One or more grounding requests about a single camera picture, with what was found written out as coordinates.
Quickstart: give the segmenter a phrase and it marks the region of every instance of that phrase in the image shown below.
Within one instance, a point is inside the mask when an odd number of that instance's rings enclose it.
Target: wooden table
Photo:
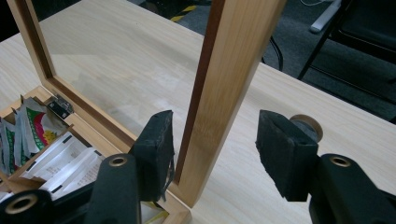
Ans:
[[[118,116],[136,134],[149,116],[173,109],[178,149],[203,37],[127,2],[90,2],[83,1],[41,22],[58,75],[96,100],[108,114]],[[73,23],[83,15],[84,8],[94,12],[84,14],[85,19],[101,20],[106,28],[95,23]],[[122,23],[112,21],[111,15],[120,16]],[[63,29],[53,30],[53,24]],[[104,48],[92,48],[86,39],[85,49],[70,45],[72,37],[82,38],[88,26],[97,28],[97,33],[86,32],[85,36]],[[71,33],[70,29],[76,28],[80,32]],[[64,44],[57,45],[56,39]],[[112,64],[111,69],[103,69],[103,63]],[[19,35],[0,44],[0,75],[0,109],[40,85]],[[96,92],[95,85],[103,90],[119,88]],[[260,163],[255,148],[260,109],[288,118],[295,114],[315,118],[324,131],[319,155],[331,152],[354,159],[380,189],[396,193],[394,125],[260,64],[204,193],[191,209],[191,223],[310,222],[308,203],[282,199]]]

